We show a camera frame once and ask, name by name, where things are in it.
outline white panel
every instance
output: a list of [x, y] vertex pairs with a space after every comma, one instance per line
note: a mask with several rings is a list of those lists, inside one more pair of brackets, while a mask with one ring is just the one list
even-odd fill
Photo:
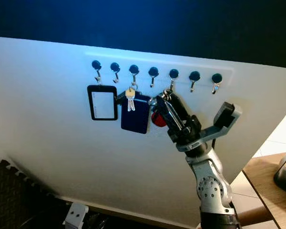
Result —
[[[176, 64], [176, 93], [203, 127], [212, 124], [224, 101], [240, 105], [243, 115], [215, 148], [229, 181], [286, 114], [285, 68], [0, 38], [0, 156], [67, 199], [188, 227], [199, 221], [195, 178], [166, 127], [150, 124], [146, 135], [122, 130], [120, 108], [117, 121], [91, 120], [86, 87], [96, 83], [92, 53], [126, 59], [118, 84], [106, 58], [102, 63], [103, 83], [118, 93], [132, 81], [125, 68], [129, 60], [142, 63], [137, 82], [147, 95], [159, 93], [169, 79], [160, 72], [151, 89], [150, 66], [143, 62], [152, 60], [162, 71]], [[190, 93], [192, 67], [202, 75]], [[214, 70], [227, 72], [212, 95]]]

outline metal robot arm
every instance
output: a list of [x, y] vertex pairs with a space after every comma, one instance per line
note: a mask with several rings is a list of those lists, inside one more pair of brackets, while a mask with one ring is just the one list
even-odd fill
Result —
[[214, 125], [201, 129], [198, 118], [187, 113], [170, 89], [151, 99], [150, 104], [165, 120], [168, 135], [178, 151], [185, 152], [185, 159], [195, 174], [202, 229], [240, 229], [222, 164], [214, 149], [206, 143], [227, 134], [242, 113], [240, 107], [224, 102], [214, 118]]

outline floor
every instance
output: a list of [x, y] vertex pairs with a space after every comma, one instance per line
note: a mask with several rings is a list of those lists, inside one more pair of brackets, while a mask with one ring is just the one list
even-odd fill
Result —
[[[253, 157], [286, 152], [286, 116]], [[262, 206], [261, 200], [241, 172], [231, 184], [233, 203], [238, 213]], [[243, 227], [243, 229], [277, 229], [272, 221]]]

